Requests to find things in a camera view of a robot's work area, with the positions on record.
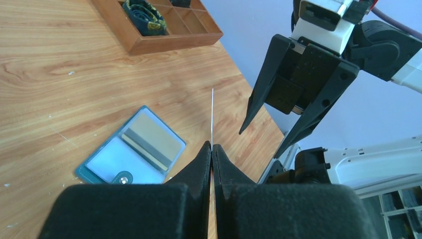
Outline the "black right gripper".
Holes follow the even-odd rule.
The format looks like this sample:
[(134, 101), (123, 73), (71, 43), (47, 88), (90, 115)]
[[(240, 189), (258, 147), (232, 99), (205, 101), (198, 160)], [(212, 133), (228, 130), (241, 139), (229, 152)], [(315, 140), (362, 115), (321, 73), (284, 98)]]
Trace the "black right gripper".
[(285, 114), (303, 112), (274, 158), (312, 134), (360, 70), (317, 45), (308, 44), (301, 54), (292, 46), (292, 40), (280, 34), (271, 38), (239, 130), (239, 134), (246, 130), (264, 103)]

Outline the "blue leather card holder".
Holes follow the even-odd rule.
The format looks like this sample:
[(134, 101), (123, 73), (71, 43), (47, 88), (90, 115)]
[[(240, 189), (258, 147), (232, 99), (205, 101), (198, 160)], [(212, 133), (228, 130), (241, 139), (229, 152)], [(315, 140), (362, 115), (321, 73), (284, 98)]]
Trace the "blue leather card holder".
[[(121, 139), (121, 135), (141, 112), (152, 115), (183, 143), (183, 150), (180, 151), (178, 158), (168, 171), (155, 168), (152, 163), (146, 160), (145, 156), (136, 152)], [(182, 138), (150, 108), (142, 106), (76, 168), (75, 174), (89, 184), (161, 184), (185, 148), (186, 143)]]

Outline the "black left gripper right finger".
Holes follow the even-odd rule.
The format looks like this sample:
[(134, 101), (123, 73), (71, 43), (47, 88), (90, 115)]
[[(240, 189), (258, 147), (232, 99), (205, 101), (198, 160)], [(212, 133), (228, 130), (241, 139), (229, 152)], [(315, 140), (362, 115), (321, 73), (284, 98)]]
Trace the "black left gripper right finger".
[(375, 239), (358, 196), (332, 184), (257, 184), (219, 144), (212, 149), (220, 239)]

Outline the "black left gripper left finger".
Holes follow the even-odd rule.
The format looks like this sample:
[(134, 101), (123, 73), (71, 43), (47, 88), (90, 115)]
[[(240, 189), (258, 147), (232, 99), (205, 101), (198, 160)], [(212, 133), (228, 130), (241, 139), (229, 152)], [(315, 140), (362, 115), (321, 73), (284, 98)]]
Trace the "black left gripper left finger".
[(164, 184), (79, 184), (56, 199), (41, 239), (205, 239), (211, 144)]

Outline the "gold card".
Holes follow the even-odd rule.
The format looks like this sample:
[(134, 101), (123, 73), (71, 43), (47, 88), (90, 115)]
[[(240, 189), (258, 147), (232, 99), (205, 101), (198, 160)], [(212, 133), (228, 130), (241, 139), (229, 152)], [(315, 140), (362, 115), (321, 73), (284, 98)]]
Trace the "gold card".
[(214, 88), (211, 89), (211, 149), (213, 149), (213, 121), (214, 121)]
[(134, 119), (121, 139), (161, 171), (168, 171), (183, 150), (183, 143), (146, 112)]

